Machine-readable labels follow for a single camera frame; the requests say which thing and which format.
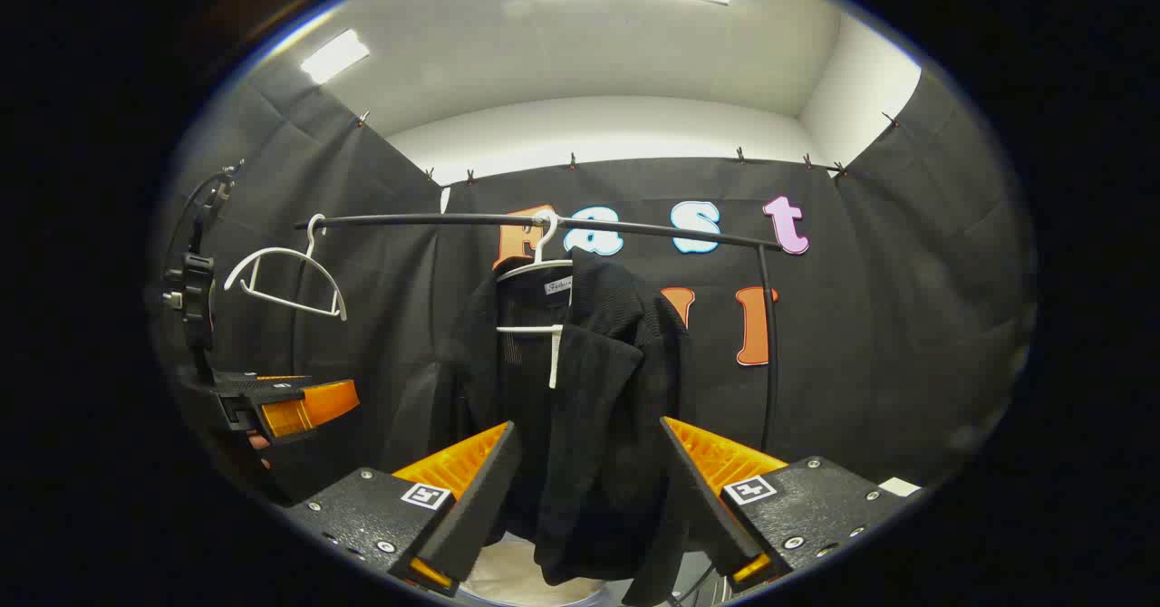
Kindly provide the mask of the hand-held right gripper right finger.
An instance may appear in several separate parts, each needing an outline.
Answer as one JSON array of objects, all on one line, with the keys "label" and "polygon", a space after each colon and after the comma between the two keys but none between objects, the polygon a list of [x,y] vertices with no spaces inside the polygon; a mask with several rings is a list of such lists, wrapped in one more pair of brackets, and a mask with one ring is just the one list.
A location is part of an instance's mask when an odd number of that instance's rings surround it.
[{"label": "hand-held right gripper right finger", "polygon": [[822,456],[792,463],[676,418],[672,494],[712,569],[738,593],[838,557],[902,514],[923,487],[870,482]]}]

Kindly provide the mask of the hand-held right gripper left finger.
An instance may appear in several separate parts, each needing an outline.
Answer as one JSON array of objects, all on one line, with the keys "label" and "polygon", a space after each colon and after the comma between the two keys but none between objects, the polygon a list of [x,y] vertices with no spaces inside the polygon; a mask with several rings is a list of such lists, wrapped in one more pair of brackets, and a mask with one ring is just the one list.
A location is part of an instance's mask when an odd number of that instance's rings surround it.
[{"label": "hand-held right gripper left finger", "polygon": [[507,421],[384,472],[361,467],[285,510],[293,529],[378,581],[455,597],[522,458]]}]

